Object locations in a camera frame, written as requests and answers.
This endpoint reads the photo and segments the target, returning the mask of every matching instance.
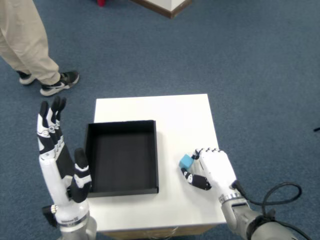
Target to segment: red object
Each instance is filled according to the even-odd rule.
[[[106,4],[106,0],[96,0],[100,7],[103,7]]]

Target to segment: white tabletop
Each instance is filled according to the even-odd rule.
[[[191,186],[178,167],[184,154],[218,147],[207,94],[96,100],[95,123],[136,120],[156,121],[159,193],[89,198],[97,230],[225,223],[215,191]]]

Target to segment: khaki trousers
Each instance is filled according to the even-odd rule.
[[[60,74],[48,52],[46,30],[33,0],[0,0],[0,56],[14,70],[52,85]]]

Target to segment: small blue block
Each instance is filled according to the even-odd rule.
[[[179,162],[179,167],[181,169],[185,168],[188,170],[193,163],[194,163],[194,160],[189,155],[186,154],[183,156],[183,158],[181,158]]]

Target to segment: black box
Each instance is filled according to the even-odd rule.
[[[159,192],[156,121],[88,124],[89,197]]]

